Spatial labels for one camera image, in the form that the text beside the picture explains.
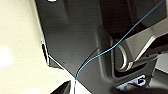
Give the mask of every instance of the blue wire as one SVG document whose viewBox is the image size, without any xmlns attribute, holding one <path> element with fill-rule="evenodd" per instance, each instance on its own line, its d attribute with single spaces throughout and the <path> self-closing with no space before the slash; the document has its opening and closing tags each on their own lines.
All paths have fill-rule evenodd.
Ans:
<svg viewBox="0 0 168 94">
<path fill-rule="evenodd" d="M 89 59 L 78 71 L 75 77 L 75 85 L 74 85 L 74 94 L 75 94 L 75 86 L 76 86 L 76 80 L 78 79 L 79 72 L 93 59 L 107 53 L 108 51 L 112 50 L 115 48 L 140 22 L 142 22 L 149 14 L 151 14 L 156 8 L 159 7 L 159 5 L 163 2 L 164 0 L 161 0 L 153 9 L 151 9 L 141 20 L 139 20 L 114 46 L 111 48 L 107 49 L 106 51 L 94 56 L 93 58 Z"/>
</svg>

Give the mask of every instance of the black panel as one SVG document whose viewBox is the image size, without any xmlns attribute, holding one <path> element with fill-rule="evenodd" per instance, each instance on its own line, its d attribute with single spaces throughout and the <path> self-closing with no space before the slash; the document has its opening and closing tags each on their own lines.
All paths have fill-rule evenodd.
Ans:
<svg viewBox="0 0 168 94">
<path fill-rule="evenodd" d="M 122 28 L 124 30 L 121 30 L 123 33 L 132 26 L 132 21 L 129 18 L 131 16 L 127 14 L 128 8 L 125 8 L 124 5 L 126 1 L 121 0 L 108 3 L 120 5 L 119 3 L 123 2 L 121 4 L 124 7 L 122 5 L 119 9 L 125 10 L 123 13 L 127 18 L 125 19 L 125 16 L 120 14 L 119 17 L 122 18 L 119 18 L 119 24 L 116 25 L 116 28 L 105 26 L 106 23 L 102 21 L 102 18 L 104 20 L 102 13 L 105 11 L 102 7 L 106 6 L 105 4 L 102 5 L 104 1 L 101 0 L 100 4 L 99 0 L 57 0 L 53 3 L 47 0 L 36 0 L 47 51 L 74 77 L 79 67 L 88 60 L 88 57 L 91 58 L 113 45 L 110 34 L 105 32 L 108 28 L 110 28 L 109 30 L 116 30 L 120 28 L 120 25 L 126 25 Z M 107 17 L 109 17 L 109 22 L 107 22 L 109 25 L 112 22 L 110 19 L 114 17 L 110 15 Z M 80 72 L 78 80 L 93 94 L 108 94 L 111 87 L 116 87 L 140 75 L 151 76 L 156 62 L 156 60 L 149 60 L 139 70 L 117 78 L 114 73 L 113 56 L 112 50 L 91 61 Z"/>
</svg>

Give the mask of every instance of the glossy surface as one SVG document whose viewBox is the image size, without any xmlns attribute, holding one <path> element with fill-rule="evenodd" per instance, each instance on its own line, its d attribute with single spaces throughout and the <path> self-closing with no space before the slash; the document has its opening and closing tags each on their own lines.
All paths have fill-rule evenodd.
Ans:
<svg viewBox="0 0 168 94">
<path fill-rule="evenodd" d="M 0 94 L 49 94 L 68 80 L 73 86 L 71 75 L 45 62 L 32 3 L 0 1 Z M 76 88 L 79 94 L 88 94 L 81 84 Z"/>
</svg>

